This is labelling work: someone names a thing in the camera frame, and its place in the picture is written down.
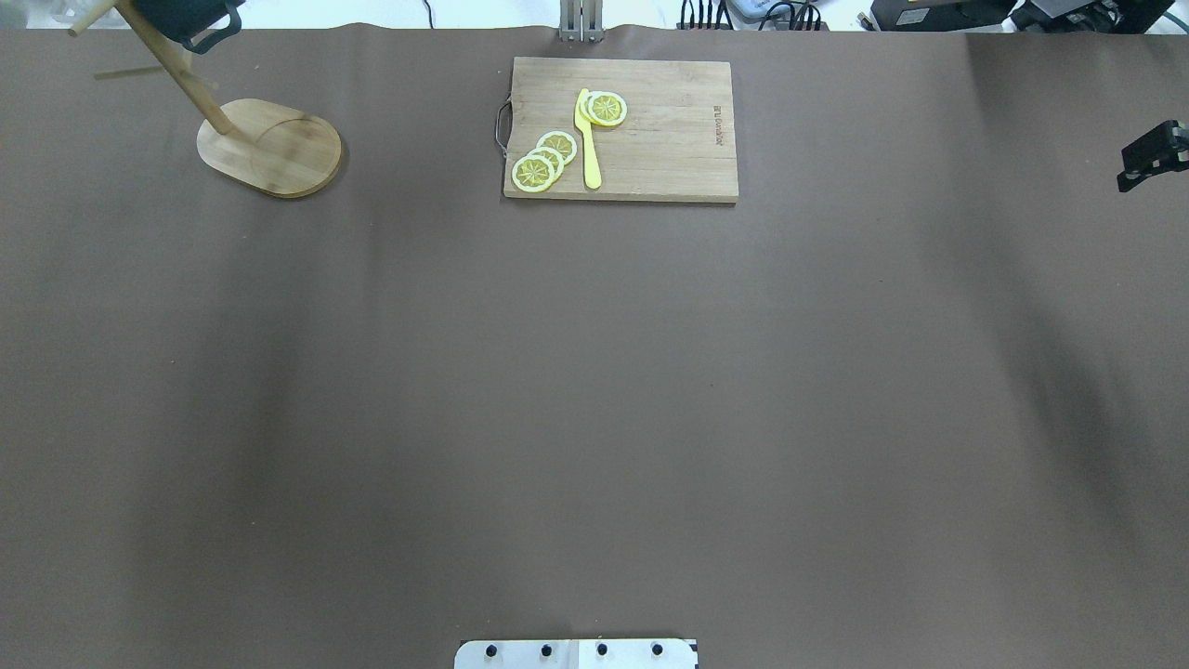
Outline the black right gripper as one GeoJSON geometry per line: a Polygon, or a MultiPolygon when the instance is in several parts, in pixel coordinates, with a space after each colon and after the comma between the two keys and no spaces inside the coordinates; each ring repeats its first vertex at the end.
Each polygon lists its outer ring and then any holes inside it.
{"type": "Polygon", "coordinates": [[[1121,150],[1122,170],[1116,190],[1130,193],[1145,179],[1188,169],[1188,130],[1178,120],[1165,120],[1121,150]]]}

